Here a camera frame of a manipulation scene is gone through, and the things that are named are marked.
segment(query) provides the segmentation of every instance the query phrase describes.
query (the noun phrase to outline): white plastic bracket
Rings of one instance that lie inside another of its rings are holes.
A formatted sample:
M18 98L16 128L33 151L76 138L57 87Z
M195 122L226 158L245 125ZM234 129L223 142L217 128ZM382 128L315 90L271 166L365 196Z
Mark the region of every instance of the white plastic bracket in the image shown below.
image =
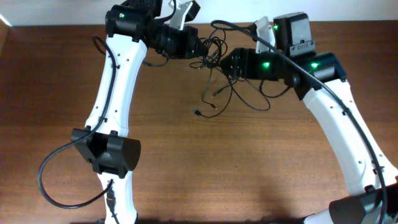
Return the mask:
M183 30L185 18L187 17L189 10L193 6L193 1L181 3L180 1L177 0L176 3L177 3L177 10L175 11L173 18L171 18L169 26L176 28L178 30ZM169 2L169 6L172 9L174 9L173 0Z
M272 46L275 46L275 36L274 32L272 31L272 26L269 24L268 17L262 17L257 22L255 22L255 24L257 25L257 36L264 39ZM260 54L267 51L270 51L269 47L257 41L256 53Z

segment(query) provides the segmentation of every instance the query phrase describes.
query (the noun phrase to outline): green led light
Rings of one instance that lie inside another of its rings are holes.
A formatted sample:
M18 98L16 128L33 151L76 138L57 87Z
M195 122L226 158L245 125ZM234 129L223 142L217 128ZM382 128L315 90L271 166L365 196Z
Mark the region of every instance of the green led light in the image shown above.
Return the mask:
M318 65L319 65L319 64L316 63L316 62L314 62L314 63L311 64L311 66L312 66L313 69L316 69L316 68L318 67Z
M271 65L271 63L269 63L269 62L264 62L264 63L262 64L262 66L263 66L265 69L268 69L270 65Z

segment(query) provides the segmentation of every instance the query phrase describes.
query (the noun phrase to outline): black bracket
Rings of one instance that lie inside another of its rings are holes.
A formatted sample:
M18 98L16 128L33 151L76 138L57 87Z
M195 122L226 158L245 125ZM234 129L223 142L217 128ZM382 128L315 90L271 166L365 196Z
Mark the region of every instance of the black bracket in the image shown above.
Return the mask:
M333 223L374 223L380 214L382 190L373 186L366 187L366 193L347 197L329 204ZM398 184L387 186L387 216L385 224L396 223L398 214Z
M90 130L74 129L72 141L89 132ZM94 172L116 174L122 179L127 171L136 168L141 154L140 141L118 137L117 132L94 133L90 138L76 144L76 148L91 163Z

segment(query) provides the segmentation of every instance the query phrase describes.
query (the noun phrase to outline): black cable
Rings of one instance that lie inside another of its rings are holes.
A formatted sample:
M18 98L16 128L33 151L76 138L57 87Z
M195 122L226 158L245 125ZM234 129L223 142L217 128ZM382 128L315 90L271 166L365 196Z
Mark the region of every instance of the black cable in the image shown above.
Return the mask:
M235 85L238 81L241 81L241 80L235 80L232 83L232 85ZM222 91L224 91L228 87L230 87L229 83L227 85L225 85L224 87L220 88L219 90L215 91L211 96L214 98L216 95L220 94Z
M210 87L211 76L212 76L212 74L213 74L213 69L211 68L211 69L210 69L210 76L209 76L209 79L207 80L207 82L206 82L206 87L205 87L205 89L203 90L203 93L202 93L202 95L201 95L201 101L204 102L204 103L206 103L206 104L208 104L208 105L210 105L213 109L216 109L216 110L217 110L216 105L214 105L213 103L209 103L209 102L207 102L207 101L205 100L205 96L206 96L207 91L209 90L209 87Z
M191 68L195 68L195 69L202 69L202 68L205 68L205 67L208 67L208 68L216 68L217 66L219 66L220 65L220 61L221 61L221 58L227 53L227 51L228 51L228 45L227 45L227 43L225 42L225 40L226 40L226 32L225 31L223 31L223 33L224 33L224 39L220 39L219 37L213 37L213 35L214 35L214 33L217 31L217 29L215 29L211 34L210 34L210 36L209 37L202 37L202 38L200 38L200 40L202 40L203 42L202 42L202 44L203 45L205 45L205 47L208 49L208 51L210 50L210 48L211 48L211 46L213 45L213 44L215 44L216 46L217 46L217 49L209 56L209 55L202 55L201 57L202 58L200 58L199 57L199 60L200 61L197 61L197 62L192 62L189 66L191 67ZM193 65L195 65L195 64L198 64L198 63L200 63L201 65L199 66L199 67L196 67L196 66L193 66Z
M271 109L271 104L269 103L269 100L265 97L267 103L268 103L268 108L267 109L259 109L259 108L255 108L252 105L250 105L249 103L247 103L241 95L239 95L239 93L235 90L232 81L230 79L228 79L229 85L231 86L232 90L235 92L235 95L238 96L238 98L248 107L256 110L256 111L269 111Z
M112 217L114 218L114 221L116 222L116 224L120 224L118 218L116 217L116 214L114 212L111 212Z
M44 190L44 186L43 186L43 182L42 182L42 173L44 170L45 165L48 163L48 161L53 158L55 155L57 155L58 153L68 149L69 147L72 147L76 144L78 144L79 142L84 141L85 139L88 139L90 136L92 136L97 130L98 128L100 128L100 126L102 125L103 121L105 120L105 116L106 116L106 112L108 111L108 107L109 107L109 102L111 101L111 95L112 95L112 90L113 90L113 85L114 85L114 80L116 78L116 60L115 57L111 51L111 49L109 48L109 46L106 44L106 42L98 35L94 35L93 36L93 42L94 44L98 47L98 44L96 44L96 41L100 41L101 44L105 47L105 49L108 51L109 55L111 56L111 60L112 60L112 77L111 77L111 82L109 84L109 90L108 90L108 95L106 97L106 102L105 102L105 106L104 106L104 110L101 114L101 116L98 119L98 123L97 125L85 136L76 139L74 141L72 141L71 143L68 143L64 146L61 146L60 148L54 150L53 152L51 152L42 162L42 164L40 165L39 168L39 172L37 174L37 181L39 183L39 189L42 193L42 195L44 196L44 198L50 202L52 205L60 207L60 208L66 208L66 209L74 209L74 208L81 208L84 206L87 206L91 203L93 203L95 200L101 198L111 187L113 184L113 180L110 180L107 188L105 190L103 190L99 195L95 196L94 198L92 198L91 200L84 202L84 203L80 203L77 205L64 205L61 203L56 202L54 199L52 199L47 192Z
M176 0L173 0L173 2L174 2L173 13L171 15L165 17L165 18L156 19L158 22L165 23L165 22L171 20L171 18L173 18L174 14L175 14L175 11L177 10L177 2L176 2Z
M146 66L148 66L148 67L152 67L152 68L163 67L163 66L165 66L165 65L169 62L170 57L169 57L169 55L168 55L165 51L162 52L162 55L163 55L163 57L166 58L166 61L165 61L164 63L160 64L160 65L154 65L154 64L149 63L149 62L146 62L146 61L142 61L142 64L143 64L143 65L146 65Z
M98 50L102 55L106 55L105 51L103 51L103 50L101 49L101 47L99 47L97 41L94 41L94 39L93 39L93 43L94 43L94 46L97 48L97 50Z
M219 116L220 114L222 114L222 113L225 111L225 109L228 107L229 102L231 102L231 99L232 99L232 93L233 93L233 91L232 91L232 85L231 85L230 87L231 87L231 93L229 94L228 101L226 102L224 108L223 108L220 112L218 112L217 114L212 115L212 116L203 115L203 114L202 114L200 111L198 111L198 110L193 110L193 112L194 112L196 115L202 116L202 117L204 117L204 118L215 118L215 117Z
M369 139L366 137L366 134L362 130L361 126L355 119L354 115L352 114L351 110L344 104L344 102L336 95L336 93L333 92L328 86L326 86L324 83L322 83L319 79L314 77L313 75L309 74L307 71L305 71L302 67L297 65L295 62L293 62L290 58L288 58L285 54L281 53L278 49L276 49L274 46L272 46L270 43L266 42L264 39L258 37L257 35L253 35L250 32L248 32L246 29L243 29L240 26L237 26L235 24L232 24L230 22L226 21L213 21L211 22L211 26L214 27L215 29L221 29L223 30L224 28L218 27L215 24L222 24L224 26L230 27L228 30L237 30L242 32L243 34L246 34L250 37L252 37L255 41L259 41L260 43L264 44L265 46L269 47L271 50L273 50L275 53L277 53L283 60L288 62L291 66L293 66L298 72L300 72L302 75L306 76L307 78L312 79L313 81L317 82L322 88L324 88L330 95L331 97L341 106L343 109L343 112L347 114L348 118L351 120L353 123L354 127L357 129L359 135L361 136L362 140L364 141L372 160L374 161L374 165L376 166L376 172L377 176L379 177L380 180L380 185L382 189L382 206L381 206L381 214L379 218L379 224L383 224L384 217L387 214L387 188L386 188L386 183L384 181L384 177L382 174L382 169L380 167L380 163L377 159L376 153L374 152L374 149L369 141Z
M278 98L278 97L283 96L285 93L287 93L287 92L290 90L290 87L288 86L288 87L286 87L286 89L285 89L284 91L282 91L282 92L279 93L278 95L275 95L275 96L266 95L266 94L262 91L262 86L263 86L263 84L264 84L264 81L265 81L265 80L261 80L261 82L260 82L260 87L259 87L259 91L260 91L260 93L261 93L263 96L265 96L265 97L268 97L268 98Z

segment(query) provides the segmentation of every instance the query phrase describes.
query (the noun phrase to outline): black mounting bracket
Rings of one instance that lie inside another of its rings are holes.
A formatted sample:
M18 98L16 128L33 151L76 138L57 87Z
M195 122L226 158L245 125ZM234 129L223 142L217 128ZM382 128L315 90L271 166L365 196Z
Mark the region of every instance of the black mounting bracket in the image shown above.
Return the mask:
M346 81L347 75L333 53L296 58L294 62L323 83L336 79ZM299 100L302 100L311 88L314 90L321 88L319 83L299 74L275 52L257 54L255 49L236 48L221 60L220 67L226 76L231 76L235 80L282 79L287 86L294 88Z
M88 133L90 133L89 129L74 129L72 141ZM90 138L76 144L75 147L83 158L91 163L94 172L116 174L121 179L124 178L127 171L136 168L141 154L140 141L118 137L117 132L94 133Z
M397 221L398 214L398 184L387 186L387 216L385 224ZM329 212L333 223L374 223L377 220L382 201L382 190L373 186L366 188L366 193L347 197L329 204Z

